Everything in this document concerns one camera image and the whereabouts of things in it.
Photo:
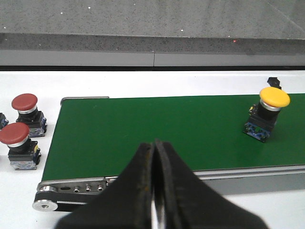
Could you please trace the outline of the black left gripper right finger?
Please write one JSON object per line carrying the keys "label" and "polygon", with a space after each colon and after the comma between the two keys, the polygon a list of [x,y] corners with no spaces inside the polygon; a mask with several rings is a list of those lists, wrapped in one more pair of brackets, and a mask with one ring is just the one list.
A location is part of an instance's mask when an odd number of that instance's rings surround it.
{"label": "black left gripper right finger", "polygon": [[266,229],[256,214],[230,202],[201,181],[169,142],[156,141],[157,170],[162,174],[167,229]]}

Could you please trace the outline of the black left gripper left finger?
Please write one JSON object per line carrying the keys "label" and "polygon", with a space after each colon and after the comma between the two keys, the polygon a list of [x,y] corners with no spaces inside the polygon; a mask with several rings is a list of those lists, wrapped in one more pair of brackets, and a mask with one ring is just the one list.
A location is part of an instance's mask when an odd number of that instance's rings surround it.
{"label": "black left gripper left finger", "polygon": [[150,229],[152,149],[139,145],[118,178],[88,204],[61,218],[57,229]]}

